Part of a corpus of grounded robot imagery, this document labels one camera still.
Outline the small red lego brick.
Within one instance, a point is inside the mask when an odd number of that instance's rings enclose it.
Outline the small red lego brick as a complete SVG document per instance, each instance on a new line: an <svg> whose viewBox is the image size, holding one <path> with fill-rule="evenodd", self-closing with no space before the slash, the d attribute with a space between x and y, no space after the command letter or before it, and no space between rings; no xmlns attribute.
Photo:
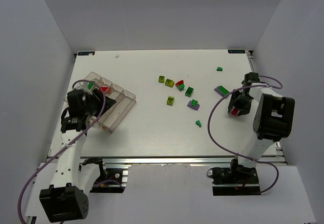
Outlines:
<svg viewBox="0 0 324 224"><path fill-rule="evenodd" d="M236 108L234 108L233 110L232 110L232 115L237 115L238 114L238 110L236 109Z"/></svg>

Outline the red rectangular lego brick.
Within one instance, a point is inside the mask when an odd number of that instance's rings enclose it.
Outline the red rectangular lego brick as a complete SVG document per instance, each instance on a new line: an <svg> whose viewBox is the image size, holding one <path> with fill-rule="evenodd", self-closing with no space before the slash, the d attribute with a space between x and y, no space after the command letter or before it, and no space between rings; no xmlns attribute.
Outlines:
<svg viewBox="0 0 324 224"><path fill-rule="evenodd" d="M113 92L113 88L110 86L102 86L101 89L106 95L109 95Z"/></svg>

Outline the long green lego brick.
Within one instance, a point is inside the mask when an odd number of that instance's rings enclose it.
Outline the long green lego brick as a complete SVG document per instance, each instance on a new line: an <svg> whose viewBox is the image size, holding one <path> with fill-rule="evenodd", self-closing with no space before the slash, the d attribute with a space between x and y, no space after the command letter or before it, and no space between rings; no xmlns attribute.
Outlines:
<svg viewBox="0 0 324 224"><path fill-rule="evenodd" d="M95 86L95 82L91 81L91 82L88 83L87 88L88 88L88 90L91 90L94 86Z"/></svg>

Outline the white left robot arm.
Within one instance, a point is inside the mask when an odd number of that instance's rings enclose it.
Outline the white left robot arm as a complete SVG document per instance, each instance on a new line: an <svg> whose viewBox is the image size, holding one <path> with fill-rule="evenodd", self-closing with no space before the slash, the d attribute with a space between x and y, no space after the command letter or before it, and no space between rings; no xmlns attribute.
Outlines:
<svg viewBox="0 0 324 224"><path fill-rule="evenodd" d="M68 106L61 114L61 154L55 174L47 189L42 189L39 200L51 223L85 219L89 211L88 194L97 180L106 179L101 158L80 162L91 118L99 118L115 100L108 98L104 89L95 87L88 92L74 89L67 94Z"/></svg>

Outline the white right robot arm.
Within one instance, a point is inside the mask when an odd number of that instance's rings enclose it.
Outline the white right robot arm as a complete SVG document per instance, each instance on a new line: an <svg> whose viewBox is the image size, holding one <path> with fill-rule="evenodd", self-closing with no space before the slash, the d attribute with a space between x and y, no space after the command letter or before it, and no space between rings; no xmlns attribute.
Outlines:
<svg viewBox="0 0 324 224"><path fill-rule="evenodd" d="M295 100L273 91L260 80L258 73L247 73L243 88L234 92L228 105L228 113L247 115L252 101L258 103L253 121L254 134L241 153L231 161L231 171L251 174L256 162L275 142L287 138L292 130Z"/></svg>

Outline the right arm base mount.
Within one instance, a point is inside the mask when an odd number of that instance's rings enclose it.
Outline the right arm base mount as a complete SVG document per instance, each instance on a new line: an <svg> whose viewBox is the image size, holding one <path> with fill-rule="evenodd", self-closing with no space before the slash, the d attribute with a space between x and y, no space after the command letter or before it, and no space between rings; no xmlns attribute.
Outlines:
<svg viewBox="0 0 324 224"><path fill-rule="evenodd" d="M213 167L207 173L212 180L214 196L261 195L256 168L247 168L232 159L230 167Z"/></svg>

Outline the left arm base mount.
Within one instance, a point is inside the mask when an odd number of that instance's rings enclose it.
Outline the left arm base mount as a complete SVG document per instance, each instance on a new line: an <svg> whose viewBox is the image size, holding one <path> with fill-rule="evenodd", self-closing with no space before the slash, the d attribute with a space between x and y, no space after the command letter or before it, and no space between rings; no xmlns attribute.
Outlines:
<svg viewBox="0 0 324 224"><path fill-rule="evenodd" d="M122 168L107 168L103 159L99 157L85 159L79 164L79 173L86 169L86 165L96 164L99 166L100 175L94 181L94 186L91 188L90 193L123 193L123 169Z"/></svg>

